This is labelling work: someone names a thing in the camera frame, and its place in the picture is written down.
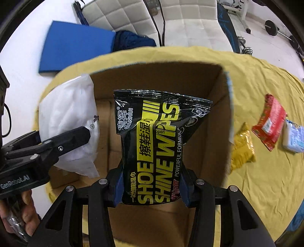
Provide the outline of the person's left hand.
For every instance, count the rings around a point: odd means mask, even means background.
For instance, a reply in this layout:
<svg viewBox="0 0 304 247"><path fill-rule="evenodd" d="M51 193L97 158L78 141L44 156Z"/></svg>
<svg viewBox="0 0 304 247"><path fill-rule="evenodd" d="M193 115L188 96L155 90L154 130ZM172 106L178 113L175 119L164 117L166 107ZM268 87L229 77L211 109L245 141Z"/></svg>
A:
<svg viewBox="0 0 304 247"><path fill-rule="evenodd" d="M33 235L36 228L40 223L40 219L35 209L35 205L32 198L32 190L24 191L21 193L24 206L21 209L21 218L25 223L26 233L30 236ZM9 209L3 200L1 204L1 219L3 221L4 227L8 233L14 233L12 227L7 222L6 218L8 217Z"/></svg>

